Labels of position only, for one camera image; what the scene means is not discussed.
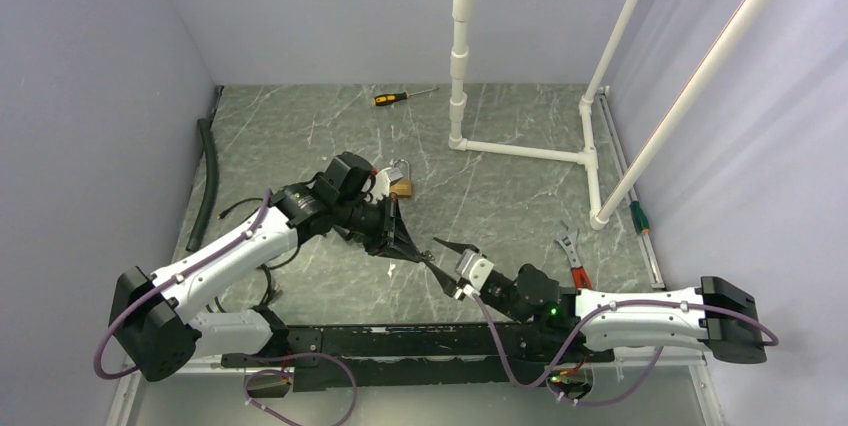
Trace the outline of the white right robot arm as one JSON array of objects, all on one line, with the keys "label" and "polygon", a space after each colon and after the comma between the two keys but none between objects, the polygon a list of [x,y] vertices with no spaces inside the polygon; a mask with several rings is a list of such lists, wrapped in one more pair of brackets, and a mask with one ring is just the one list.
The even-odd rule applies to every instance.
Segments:
[{"label": "white right robot arm", "polygon": [[515,323],[527,324],[557,357],[615,348],[672,346],[707,351],[719,361],[761,364],[779,340],[759,320],[754,297],[717,276],[696,287],[654,293],[608,293],[586,286],[565,287],[531,264],[513,278],[471,244],[447,242],[459,253],[455,272],[422,262],[445,295],[478,299]]}]

